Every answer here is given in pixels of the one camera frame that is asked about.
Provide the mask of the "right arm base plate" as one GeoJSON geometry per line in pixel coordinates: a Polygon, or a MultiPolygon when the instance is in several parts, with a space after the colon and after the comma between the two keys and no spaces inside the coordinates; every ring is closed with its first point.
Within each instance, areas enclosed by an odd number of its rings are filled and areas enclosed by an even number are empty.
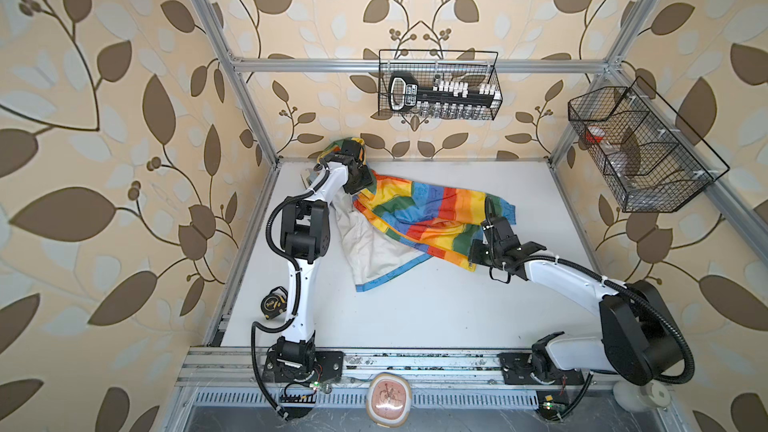
{"type": "Polygon", "coordinates": [[[497,358],[505,385],[561,387],[585,383],[582,372],[557,369],[535,359],[531,352],[504,352],[497,358]]]}

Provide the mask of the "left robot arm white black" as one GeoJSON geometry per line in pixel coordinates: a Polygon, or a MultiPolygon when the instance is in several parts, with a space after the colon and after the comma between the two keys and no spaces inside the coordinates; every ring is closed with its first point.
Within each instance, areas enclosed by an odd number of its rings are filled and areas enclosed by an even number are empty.
{"type": "Polygon", "coordinates": [[[324,372],[330,356],[316,357],[313,286],[321,259],[331,244],[330,209],[342,192],[353,196],[373,184],[366,163],[365,142],[343,139],[320,153],[305,180],[306,189],[283,199],[267,218],[265,239],[269,249],[287,261],[289,286],[273,288],[260,304],[264,319],[252,331],[277,336],[269,347],[264,371],[277,383],[310,383],[332,377],[338,361],[324,372]]]}

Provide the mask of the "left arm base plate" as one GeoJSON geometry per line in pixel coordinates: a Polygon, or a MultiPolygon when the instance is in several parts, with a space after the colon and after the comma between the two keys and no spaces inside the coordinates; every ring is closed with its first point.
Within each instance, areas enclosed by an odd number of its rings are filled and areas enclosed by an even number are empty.
{"type": "Polygon", "coordinates": [[[280,363],[276,359],[276,353],[270,351],[267,354],[263,373],[265,381],[275,383],[310,383],[310,382],[338,382],[343,373],[345,355],[341,351],[319,351],[314,355],[312,365],[304,370],[280,363]]]}

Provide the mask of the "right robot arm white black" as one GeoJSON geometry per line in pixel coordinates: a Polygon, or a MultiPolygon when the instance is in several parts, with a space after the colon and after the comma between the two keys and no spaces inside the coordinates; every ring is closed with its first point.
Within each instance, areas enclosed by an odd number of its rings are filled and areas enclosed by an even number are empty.
{"type": "Polygon", "coordinates": [[[536,341],[523,367],[533,380],[548,384],[567,371],[618,375],[637,386],[652,381],[680,385],[693,379],[693,351],[652,284],[616,281],[550,255],[537,242],[520,242],[492,199],[485,200],[484,213],[482,236],[470,249],[471,263],[557,292],[600,325],[597,336],[557,331],[536,341]]]}

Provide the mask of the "rainbow striped jacket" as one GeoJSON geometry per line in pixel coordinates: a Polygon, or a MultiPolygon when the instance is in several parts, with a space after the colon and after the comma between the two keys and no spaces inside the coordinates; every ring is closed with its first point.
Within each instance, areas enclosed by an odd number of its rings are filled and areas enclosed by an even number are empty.
{"type": "Polygon", "coordinates": [[[332,202],[358,292],[382,286],[430,259],[473,272],[470,249],[483,238],[486,203],[516,223],[515,207],[492,194],[367,169],[363,178],[370,183],[360,192],[339,191],[332,202]]]}

